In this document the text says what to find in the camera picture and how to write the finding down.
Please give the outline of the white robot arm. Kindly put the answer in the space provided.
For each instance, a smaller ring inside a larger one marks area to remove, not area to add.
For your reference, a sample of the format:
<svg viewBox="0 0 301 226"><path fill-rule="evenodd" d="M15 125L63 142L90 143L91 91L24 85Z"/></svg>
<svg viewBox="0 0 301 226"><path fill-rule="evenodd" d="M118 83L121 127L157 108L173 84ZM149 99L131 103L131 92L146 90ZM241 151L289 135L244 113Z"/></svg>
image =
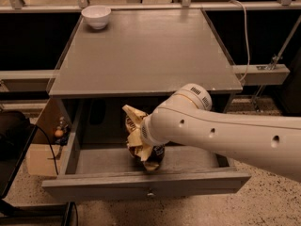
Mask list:
<svg viewBox="0 0 301 226"><path fill-rule="evenodd" d="M301 181L301 118L216 113L209 93L187 84L145 115L123 107L129 145L195 146Z"/></svg>

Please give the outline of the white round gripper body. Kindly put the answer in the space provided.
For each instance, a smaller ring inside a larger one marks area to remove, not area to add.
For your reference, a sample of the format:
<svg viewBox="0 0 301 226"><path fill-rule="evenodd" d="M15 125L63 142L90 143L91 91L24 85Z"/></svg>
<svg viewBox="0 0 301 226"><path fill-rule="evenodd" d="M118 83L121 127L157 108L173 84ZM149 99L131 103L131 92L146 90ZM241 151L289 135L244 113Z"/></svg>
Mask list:
<svg viewBox="0 0 301 226"><path fill-rule="evenodd" d="M158 116L149 115L141 123L141 138L150 146L160 146L168 143L166 137L166 123Z"/></svg>

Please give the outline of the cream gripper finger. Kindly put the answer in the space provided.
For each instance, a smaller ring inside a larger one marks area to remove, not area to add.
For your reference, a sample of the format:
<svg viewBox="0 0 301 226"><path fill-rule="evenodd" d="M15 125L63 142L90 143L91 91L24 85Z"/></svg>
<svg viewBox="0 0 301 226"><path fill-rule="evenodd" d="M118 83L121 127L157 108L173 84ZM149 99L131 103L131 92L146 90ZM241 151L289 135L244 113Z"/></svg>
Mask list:
<svg viewBox="0 0 301 226"><path fill-rule="evenodd" d="M143 145L143 141L141 138L141 132L139 129L135 129L130 135L127 137L127 146L128 147L138 147Z"/></svg>
<svg viewBox="0 0 301 226"><path fill-rule="evenodd" d="M136 155L141 159L142 162L147 161L151 156L153 147L150 145L142 145L136 148Z"/></svg>

